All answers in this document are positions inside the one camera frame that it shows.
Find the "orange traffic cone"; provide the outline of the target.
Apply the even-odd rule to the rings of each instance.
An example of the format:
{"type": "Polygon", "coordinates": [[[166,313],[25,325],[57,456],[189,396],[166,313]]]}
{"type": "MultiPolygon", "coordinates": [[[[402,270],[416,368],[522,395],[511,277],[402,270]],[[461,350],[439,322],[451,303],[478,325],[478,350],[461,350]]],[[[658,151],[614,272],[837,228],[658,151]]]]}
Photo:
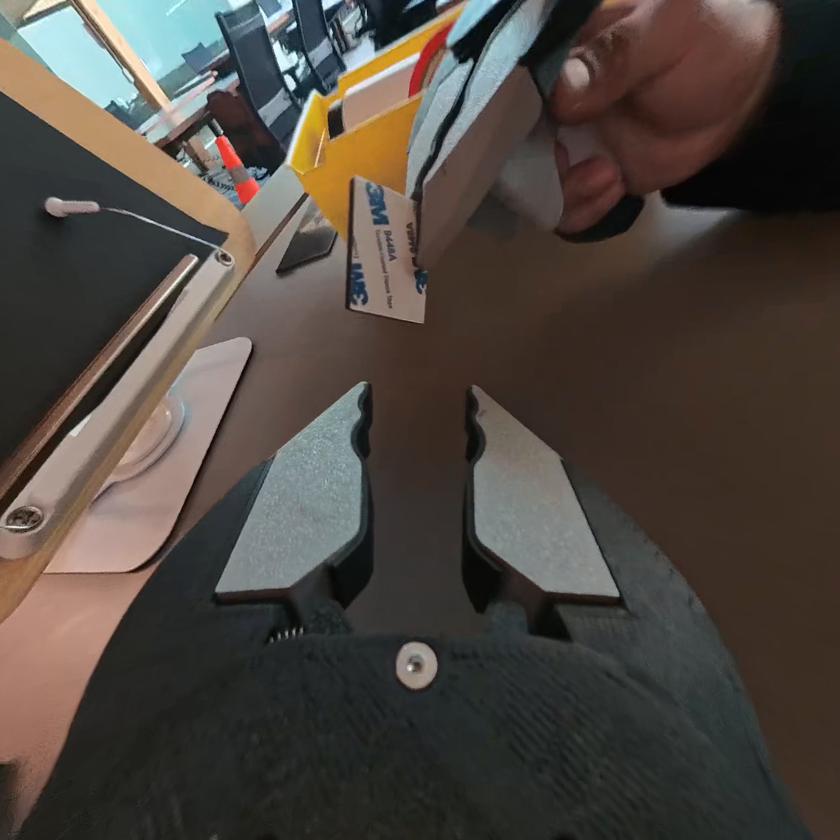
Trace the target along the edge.
{"type": "Polygon", "coordinates": [[[215,143],[224,167],[234,184],[238,200],[244,206],[248,205],[259,193],[259,185],[256,178],[245,167],[234,146],[226,136],[217,136],[215,143]]]}

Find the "yellow plastic bin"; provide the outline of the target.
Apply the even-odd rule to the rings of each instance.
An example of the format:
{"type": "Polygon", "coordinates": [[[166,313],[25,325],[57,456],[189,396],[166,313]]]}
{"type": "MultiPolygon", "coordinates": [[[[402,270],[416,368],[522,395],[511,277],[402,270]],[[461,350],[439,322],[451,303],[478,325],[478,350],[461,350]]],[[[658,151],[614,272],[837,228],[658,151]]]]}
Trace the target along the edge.
{"type": "Polygon", "coordinates": [[[407,143],[423,94],[404,96],[377,112],[357,128],[329,137],[330,107],[347,91],[391,66],[418,54],[439,30],[452,25],[465,2],[452,5],[431,22],[374,53],[361,65],[345,71],[330,94],[310,94],[303,107],[286,157],[286,167],[322,215],[347,240],[350,219],[350,181],[354,176],[387,186],[399,193],[406,184],[407,143]]]}

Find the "black office chair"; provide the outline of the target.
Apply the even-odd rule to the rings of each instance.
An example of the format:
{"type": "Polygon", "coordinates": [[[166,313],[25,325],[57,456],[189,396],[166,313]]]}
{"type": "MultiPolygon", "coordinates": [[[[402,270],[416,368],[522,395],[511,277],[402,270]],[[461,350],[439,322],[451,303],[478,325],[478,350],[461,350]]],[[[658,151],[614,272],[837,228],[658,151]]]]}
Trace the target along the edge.
{"type": "Polygon", "coordinates": [[[239,91],[264,127],[287,153],[301,106],[287,84],[256,2],[216,12],[215,19],[239,79],[239,91]]]}
{"type": "Polygon", "coordinates": [[[338,87],[346,71],[343,58],[333,43],[333,31],[322,1],[292,1],[303,54],[314,77],[314,85],[322,96],[338,87]]]}

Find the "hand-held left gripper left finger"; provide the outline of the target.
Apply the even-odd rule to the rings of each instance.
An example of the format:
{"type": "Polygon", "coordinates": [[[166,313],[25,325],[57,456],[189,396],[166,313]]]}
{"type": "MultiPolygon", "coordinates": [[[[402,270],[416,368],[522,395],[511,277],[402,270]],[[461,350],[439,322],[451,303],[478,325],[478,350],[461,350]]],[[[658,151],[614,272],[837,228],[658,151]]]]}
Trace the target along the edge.
{"type": "Polygon", "coordinates": [[[373,567],[372,388],[351,387],[270,461],[215,587],[224,604],[348,607],[373,567]]]}

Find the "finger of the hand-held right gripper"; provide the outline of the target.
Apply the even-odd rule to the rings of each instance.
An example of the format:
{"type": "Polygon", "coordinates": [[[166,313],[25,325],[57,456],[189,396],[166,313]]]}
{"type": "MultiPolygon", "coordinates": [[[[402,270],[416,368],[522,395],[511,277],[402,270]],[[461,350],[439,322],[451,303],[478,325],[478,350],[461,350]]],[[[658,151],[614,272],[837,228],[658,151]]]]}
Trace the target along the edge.
{"type": "Polygon", "coordinates": [[[490,191],[509,154],[539,120],[542,99],[520,60],[546,18],[546,2],[513,4],[472,57],[475,65],[460,109],[451,113],[448,131],[438,137],[436,160],[417,202],[417,255],[423,269],[438,262],[490,191]]]}
{"type": "Polygon", "coordinates": [[[425,89],[407,146],[406,197],[416,202],[422,194],[424,178],[436,160],[438,137],[448,131],[454,119],[451,113],[458,114],[474,65],[474,59],[460,61],[448,52],[425,89]]]}

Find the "black wooden book stand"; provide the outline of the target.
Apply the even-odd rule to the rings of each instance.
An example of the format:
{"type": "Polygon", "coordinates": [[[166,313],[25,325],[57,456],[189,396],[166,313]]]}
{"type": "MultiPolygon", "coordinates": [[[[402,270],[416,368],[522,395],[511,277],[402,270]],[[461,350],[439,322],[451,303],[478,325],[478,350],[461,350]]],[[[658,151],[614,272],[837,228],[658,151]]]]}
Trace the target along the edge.
{"type": "Polygon", "coordinates": [[[164,153],[2,40],[2,529],[9,618],[189,361],[256,257],[245,216],[164,153]],[[49,196],[129,217],[54,218],[49,196]]]}

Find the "red tape roll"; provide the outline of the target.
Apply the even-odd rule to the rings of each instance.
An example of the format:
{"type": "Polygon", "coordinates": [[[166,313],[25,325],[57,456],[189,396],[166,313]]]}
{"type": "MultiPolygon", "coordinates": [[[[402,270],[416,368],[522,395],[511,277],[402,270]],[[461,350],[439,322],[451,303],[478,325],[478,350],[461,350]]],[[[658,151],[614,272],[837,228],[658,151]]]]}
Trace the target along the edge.
{"type": "Polygon", "coordinates": [[[419,52],[408,84],[408,98],[414,98],[432,83],[437,68],[447,54],[447,38],[454,23],[441,27],[419,52]]]}

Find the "dark red chair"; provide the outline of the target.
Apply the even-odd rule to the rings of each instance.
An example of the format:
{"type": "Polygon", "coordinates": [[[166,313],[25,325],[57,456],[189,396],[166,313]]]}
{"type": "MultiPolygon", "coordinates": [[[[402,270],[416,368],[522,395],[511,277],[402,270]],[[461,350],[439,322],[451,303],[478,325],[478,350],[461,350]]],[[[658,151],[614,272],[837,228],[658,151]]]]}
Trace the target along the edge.
{"type": "Polygon", "coordinates": [[[251,107],[230,91],[211,91],[206,106],[225,137],[247,167],[265,168],[263,126],[251,107]]]}

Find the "white adhesive foam pad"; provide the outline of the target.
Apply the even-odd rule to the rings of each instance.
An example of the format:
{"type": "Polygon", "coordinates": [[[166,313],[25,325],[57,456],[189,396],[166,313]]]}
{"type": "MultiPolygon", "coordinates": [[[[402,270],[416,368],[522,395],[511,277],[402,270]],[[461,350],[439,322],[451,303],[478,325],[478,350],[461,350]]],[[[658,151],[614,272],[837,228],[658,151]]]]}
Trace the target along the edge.
{"type": "Polygon", "coordinates": [[[424,323],[427,273],[418,263],[417,222],[411,198],[363,177],[351,180],[348,311],[424,323]]]}

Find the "wooden window post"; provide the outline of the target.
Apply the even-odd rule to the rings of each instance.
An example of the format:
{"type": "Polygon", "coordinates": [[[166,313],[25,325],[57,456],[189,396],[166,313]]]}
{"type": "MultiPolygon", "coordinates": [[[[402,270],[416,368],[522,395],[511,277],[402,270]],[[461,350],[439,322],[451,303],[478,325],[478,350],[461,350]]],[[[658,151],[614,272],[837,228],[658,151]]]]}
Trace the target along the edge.
{"type": "Polygon", "coordinates": [[[70,1],[69,4],[83,24],[128,74],[142,99],[155,112],[171,113],[174,110],[172,101],[100,4],[96,1],[70,1]]]}

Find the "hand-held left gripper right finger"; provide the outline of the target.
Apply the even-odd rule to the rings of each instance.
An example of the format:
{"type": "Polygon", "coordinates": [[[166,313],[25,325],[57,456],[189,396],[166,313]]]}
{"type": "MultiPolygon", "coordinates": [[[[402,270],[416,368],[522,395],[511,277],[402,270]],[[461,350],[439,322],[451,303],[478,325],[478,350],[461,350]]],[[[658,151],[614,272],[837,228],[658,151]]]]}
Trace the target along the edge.
{"type": "Polygon", "coordinates": [[[477,385],[465,430],[463,582],[474,610],[512,605],[531,634],[565,634],[558,606],[621,606],[561,456],[477,385]]]}

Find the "person's right hand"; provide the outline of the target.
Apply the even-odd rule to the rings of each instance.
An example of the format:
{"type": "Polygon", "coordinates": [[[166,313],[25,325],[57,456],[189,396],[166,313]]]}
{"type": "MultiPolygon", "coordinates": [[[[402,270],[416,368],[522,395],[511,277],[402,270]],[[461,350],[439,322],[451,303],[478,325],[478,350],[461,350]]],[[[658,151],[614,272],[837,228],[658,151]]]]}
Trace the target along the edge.
{"type": "Polygon", "coordinates": [[[599,6],[554,85],[551,111],[592,126],[605,153],[571,163],[556,229],[592,228],[626,196],[660,192],[732,146],[770,89],[781,45],[772,2],[649,1],[599,6]]]}

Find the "black flat pad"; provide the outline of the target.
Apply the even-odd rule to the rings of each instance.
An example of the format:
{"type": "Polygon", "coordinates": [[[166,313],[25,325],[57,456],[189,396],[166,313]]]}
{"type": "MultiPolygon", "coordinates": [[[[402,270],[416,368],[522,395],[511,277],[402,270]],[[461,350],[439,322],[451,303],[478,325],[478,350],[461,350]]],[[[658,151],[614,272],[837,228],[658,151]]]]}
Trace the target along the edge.
{"type": "Polygon", "coordinates": [[[329,257],[338,232],[315,203],[309,205],[276,268],[278,277],[329,257]]]}

